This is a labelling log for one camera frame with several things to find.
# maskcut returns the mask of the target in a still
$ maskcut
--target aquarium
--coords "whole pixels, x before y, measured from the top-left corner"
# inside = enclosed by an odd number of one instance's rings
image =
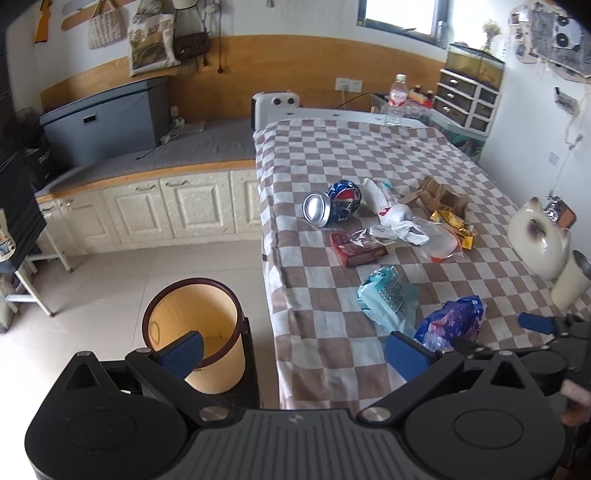
[[[505,62],[485,51],[452,43],[447,52],[445,69],[498,91],[505,73]]]

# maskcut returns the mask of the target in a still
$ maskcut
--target brown and white tablecloth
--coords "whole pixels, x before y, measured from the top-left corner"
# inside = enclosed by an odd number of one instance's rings
[[[517,323],[521,312],[560,312],[550,299],[551,284],[533,275],[509,246],[505,229],[515,206],[436,129],[294,119],[257,132],[255,146],[282,408],[357,412],[404,383],[385,363],[387,333],[356,301],[359,285],[380,265],[396,265],[401,279],[420,289],[417,325],[445,301],[476,294],[486,304],[482,343],[499,349],[549,340]],[[402,247],[379,265],[343,268],[330,248],[331,229],[304,218],[304,198],[340,179],[388,180],[403,197],[426,175],[470,201],[466,220],[478,236],[463,258],[437,265],[417,255],[419,247]],[[334,228],[353,232],[375,223],[362,206]],[[584,296],[573,311],[589,318],[590,303]]]

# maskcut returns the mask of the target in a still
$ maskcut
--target screw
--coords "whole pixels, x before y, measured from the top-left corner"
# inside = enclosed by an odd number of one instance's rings
[[[222,421],[230,416],[230,411],[224,407],[205,407],[199,412],[199,417],[205,422]]]
[[[361,416],[368,423],[383,423],[392,417],[392,413],[387,408],[383,407],[368,407]]]

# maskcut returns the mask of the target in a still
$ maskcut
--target teal plastic package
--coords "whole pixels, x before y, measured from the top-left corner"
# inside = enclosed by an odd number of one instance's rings
[[[357,301],[367,317],[389,332],[413,338],[417,329],[418,288],[401,282],[393,265],[382,267],[357,290]]]

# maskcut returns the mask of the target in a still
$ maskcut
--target window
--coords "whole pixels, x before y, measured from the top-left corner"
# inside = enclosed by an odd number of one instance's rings
[[[447,26],[449,2],[450,0],[359,0],[358,25],[439,45],[445,39],[438,41],[437,27],[439,22]]]

